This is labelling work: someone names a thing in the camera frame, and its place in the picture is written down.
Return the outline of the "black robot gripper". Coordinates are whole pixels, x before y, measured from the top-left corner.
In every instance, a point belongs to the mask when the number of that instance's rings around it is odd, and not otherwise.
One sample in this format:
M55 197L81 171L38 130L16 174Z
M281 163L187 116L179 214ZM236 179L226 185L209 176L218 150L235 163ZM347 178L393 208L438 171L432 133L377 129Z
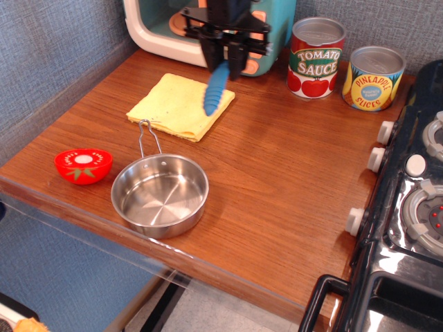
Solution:
M253 16L251 1L207 1L205 7L184 7L187 37L199 40L206 65L213 72L228 48L229 78L235 81L246 68L248 52L269 54L271 27Z

